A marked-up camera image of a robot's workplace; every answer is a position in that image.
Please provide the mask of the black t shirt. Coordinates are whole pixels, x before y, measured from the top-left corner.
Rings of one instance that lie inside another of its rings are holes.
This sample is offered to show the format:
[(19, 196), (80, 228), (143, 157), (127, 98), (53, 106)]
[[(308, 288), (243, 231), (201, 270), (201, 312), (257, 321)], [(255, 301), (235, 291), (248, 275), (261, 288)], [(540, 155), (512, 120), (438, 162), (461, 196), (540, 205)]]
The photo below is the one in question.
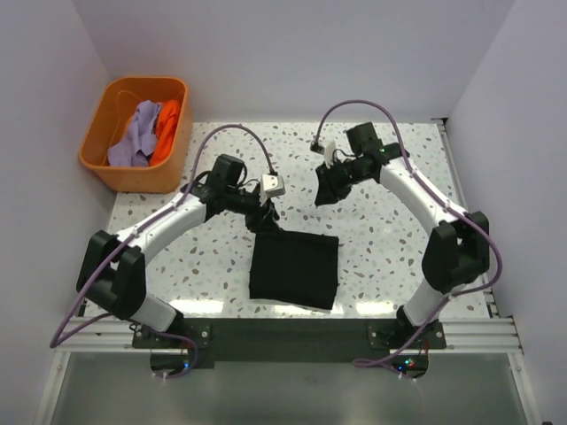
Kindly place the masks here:
[(255, 236), (249, 297), (330, 311), (338, 292), (336, 236), (277, 230)]

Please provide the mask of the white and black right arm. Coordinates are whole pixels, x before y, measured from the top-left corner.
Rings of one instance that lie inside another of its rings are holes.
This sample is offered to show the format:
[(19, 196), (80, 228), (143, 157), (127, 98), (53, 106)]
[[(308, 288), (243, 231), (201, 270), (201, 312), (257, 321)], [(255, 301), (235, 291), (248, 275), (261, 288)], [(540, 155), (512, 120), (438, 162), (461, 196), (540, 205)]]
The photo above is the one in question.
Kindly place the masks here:
[(438, 319), (440, 302), (477, 280), (489, 267), (489, 230), (481, 212), (466, 212), (442, 200), (429, 186), (399, 143), (385, 144), (372, 123), (346, 133), (352, 153), (337, 157), (334, 142), (313, 140), (311, 151), (322, 155), (315, 170), (318, 190), (315, 205), (333, 205), (345, 199), (352, 187), (373, 180), (396, 196), (417, 218), (429, 237), (422, 258), (423, 280), (407, 303), (399, 307), (392, 331), (386, 334), (391, 347), (416, 347)]

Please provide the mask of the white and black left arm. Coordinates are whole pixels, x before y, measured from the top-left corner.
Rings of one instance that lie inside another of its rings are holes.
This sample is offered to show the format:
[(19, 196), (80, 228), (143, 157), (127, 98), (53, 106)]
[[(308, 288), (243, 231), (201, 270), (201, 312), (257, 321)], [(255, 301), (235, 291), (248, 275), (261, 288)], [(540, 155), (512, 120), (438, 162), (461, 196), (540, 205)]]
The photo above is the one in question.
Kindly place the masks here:
[(147, 328), (162, 346), (178, 345), (189, 335), (183, 314), (150, 293), (146, 268), (182, 234), (223, 212), (243, 215), (252, 233), (277, 231), (273, 200), (285, 192), (283, 178), (271, 171), (248, 191), (240, 179), (246, 171), (242, 160), (222, 154), (211, 170), (145, 220), (115, 234), (96, 232), (82, 263), (78, 294), (117, 319)]

